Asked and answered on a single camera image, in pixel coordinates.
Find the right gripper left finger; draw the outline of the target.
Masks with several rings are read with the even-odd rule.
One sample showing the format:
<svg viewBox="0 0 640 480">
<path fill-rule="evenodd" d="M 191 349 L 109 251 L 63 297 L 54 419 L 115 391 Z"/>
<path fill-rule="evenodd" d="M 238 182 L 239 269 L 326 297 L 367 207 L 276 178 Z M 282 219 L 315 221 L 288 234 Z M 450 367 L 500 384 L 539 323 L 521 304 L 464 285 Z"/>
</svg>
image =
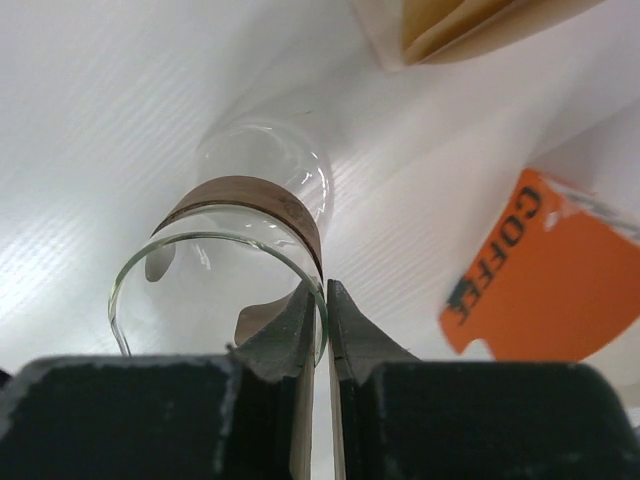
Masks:
<svg viewBox="0 0 640 480">
<path fill-rule="evenodd" d="M 307 479 L 316 303 L 222 355 L 50 357 L 1 389 L 5 479 Z"/>
</svg>

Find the white coffee filter pack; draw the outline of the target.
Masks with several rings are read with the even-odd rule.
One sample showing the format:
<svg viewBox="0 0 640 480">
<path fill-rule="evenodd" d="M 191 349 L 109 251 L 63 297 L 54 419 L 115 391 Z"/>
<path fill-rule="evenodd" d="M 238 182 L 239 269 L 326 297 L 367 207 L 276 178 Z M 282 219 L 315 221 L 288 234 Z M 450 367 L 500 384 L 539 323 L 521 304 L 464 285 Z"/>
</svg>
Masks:
<svg viewBox="0 0 640 480">
<path fill-rule="evenodd" d="M 575 362 L 638 317 L 638 220 L 527 168 L 439 323 L 457 353 L 481 340 L 498 361 Z"/>
</svg>

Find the brown coffee filter pack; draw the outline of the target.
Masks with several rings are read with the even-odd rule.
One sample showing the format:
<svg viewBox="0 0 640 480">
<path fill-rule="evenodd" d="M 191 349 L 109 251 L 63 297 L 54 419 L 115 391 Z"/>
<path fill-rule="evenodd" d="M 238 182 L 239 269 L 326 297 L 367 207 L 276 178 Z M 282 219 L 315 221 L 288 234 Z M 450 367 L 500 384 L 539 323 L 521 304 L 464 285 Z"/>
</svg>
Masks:
<svg viewBox="0 0 640 480">
<path fill-rule="evenodd" d="M 542 33 L 598 4 L 557 0 L 351 3 L 379 64 L 388 72 L 481 57 Z"/>
</svg>

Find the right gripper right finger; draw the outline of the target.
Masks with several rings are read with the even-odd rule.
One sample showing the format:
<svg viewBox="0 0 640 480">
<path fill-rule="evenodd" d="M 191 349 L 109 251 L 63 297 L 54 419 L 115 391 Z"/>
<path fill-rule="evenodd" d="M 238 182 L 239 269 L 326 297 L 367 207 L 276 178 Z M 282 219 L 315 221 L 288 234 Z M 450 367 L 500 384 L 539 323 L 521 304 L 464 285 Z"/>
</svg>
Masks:
<svg viewBox="0 0 640 480">
<path fill-rule="evenodd" d="M 423 361 L 327 286 L 339 479 L 635 479 L 612 387 L 576 363 Z"/>
</svg>

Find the clear glass dripper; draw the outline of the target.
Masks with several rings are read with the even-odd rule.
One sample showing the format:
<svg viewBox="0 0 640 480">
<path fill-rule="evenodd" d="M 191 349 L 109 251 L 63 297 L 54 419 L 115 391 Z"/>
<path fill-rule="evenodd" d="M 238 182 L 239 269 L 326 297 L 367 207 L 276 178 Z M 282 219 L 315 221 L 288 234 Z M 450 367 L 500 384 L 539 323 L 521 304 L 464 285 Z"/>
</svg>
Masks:
<svg viewBox="0 0 640 480">
<path fill-rule="evenodd" d="M 322 241 L 333 178 L 319 115 L 244 114 L 213 127 L 197 177 L 115 277 L 108 320 L 123 356 L 217 354 L 271 323 L 296 290 L 326 346 Z"/>
</svg>

